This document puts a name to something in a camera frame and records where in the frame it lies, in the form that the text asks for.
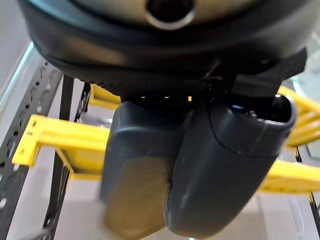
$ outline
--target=black rubber housing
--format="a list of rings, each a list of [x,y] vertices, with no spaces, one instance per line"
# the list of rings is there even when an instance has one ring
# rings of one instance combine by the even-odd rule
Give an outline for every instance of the black rubber housing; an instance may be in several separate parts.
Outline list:
[[[275,101],[255,113],[218,101],[196,108],[167,195],[165,223],[170,231],[208,238],[246,205],[295,123],[294,104],[284,96]]]
[[[269,63],[263,72],[303,49],[320,4],[266,0],[230,19],[167,32],[112,21],[69,0],[18,2],[46,59],[121,97],[200,93],[215,62],[246,74]]]
[[[127,240],[165,226],[164,209],[186,122],[126,101],[115,111],[102,175],[105,225]]]

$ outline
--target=yellow bracket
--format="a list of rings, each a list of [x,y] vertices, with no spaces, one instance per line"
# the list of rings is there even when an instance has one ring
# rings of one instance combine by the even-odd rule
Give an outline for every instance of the yellow bracket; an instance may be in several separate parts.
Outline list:
[[[55,147],[61,160],[80,179],[101,178],[109,129],[32,115],[12,163],[33,167],[42,146]],[[261,192],[304,194],[320,191],[320,168],[277,160]]]
[[[54,147],[71,177],[99,179],[104,165],[108,128],[32,115],[12,163],[33,167],[42,146]]]
[[[280,87],[278,93],[292,98],[298,112],[297,121],[289,136],[287,146],[295,148],[318,140],[320,138],[320,104],[298,96],[284,86]]]
[[[121,100],[119,96],[113,95],[96,84],[91,84],[89,104],[116,110]]]

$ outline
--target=perforated metal strip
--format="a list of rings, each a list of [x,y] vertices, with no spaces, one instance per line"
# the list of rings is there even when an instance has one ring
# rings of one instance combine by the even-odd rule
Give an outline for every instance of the perforated metal strip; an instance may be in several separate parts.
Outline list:
[[[35,72],[0,147],[0,240],[5,240],[23,188],[28,167],[13,165],[12,157],[32,114],[47,116],[62,73],[43,61]]]

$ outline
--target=slotted hole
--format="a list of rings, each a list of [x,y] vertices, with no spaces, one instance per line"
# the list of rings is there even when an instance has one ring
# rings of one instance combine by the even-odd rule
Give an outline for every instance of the slotted hole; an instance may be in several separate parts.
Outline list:
[[[35,87],[32,87],[30,95],[31,95],[31,102],[34,101],[34,96],[37,93],[37,89]]]
[[[13,153],[13,151],[14,151],[15,145],[16,145],[16,142],[13,141],[12,139],[10,139],[10,140],[8,141],[8,143],[6,144],[6,156],[7,156],[8,158],[11,157],[11,155],[12,155],[12,153]]]
[[[7,199],[6,198],[2,198],[0,201],[0,209],[3,209],[5,207],[7,203]]]
[[[21,126],[25,123],[26,112],[25,112],[25,111],[22,111],[22,112],[20,113],[19,118],[20,118],[20,127],[21,127]]]
[[[44,79],[44,76],[45,76],[46,72],[47,72],[47,70],[46,70],[46,68],[45,68],[45,67],[41,68],[41,70],[40,70],[40,77],[41,77],[41,80],[43,80],[43,79]]]

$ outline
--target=metal frame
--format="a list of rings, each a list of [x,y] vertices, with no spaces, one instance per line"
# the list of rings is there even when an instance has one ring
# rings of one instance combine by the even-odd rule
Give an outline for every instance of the metal frame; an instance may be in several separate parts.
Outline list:
[[[70,110],[72,103],[72,92],[74,88],[74,78],[63,75],[62,95],[60,102],[59,119],[70,120]],[[84,84],[81,98],[78,104],[74,121],[80,117],[82,112],[88,110],[88,102],[90,97],[90,85]],[[62,206],[65,199],[67,184],[70,176],[69,169],[64,165],[57,152],[54,155],[50,200],[48,209],[44,218],[42,230],[34,237],[28,240],[53,240],[56,234],[58,221]]]
[[[294,155],[295,155],[295,160],[298,163],[303,163],[298,147],[296,147]],[[319,239],[320,239],[320,214],[319,214],[320,205],[317,206],[314,194],[312,192],[309,193],[309,204],[310,204],[312,216],[314,219],[315,227],[318,232]]]
[[[0,147],[0,240],[5,240],[29,168],[11,163],[32,114],[47,116],[62,74],[43,61],[28,87]]]

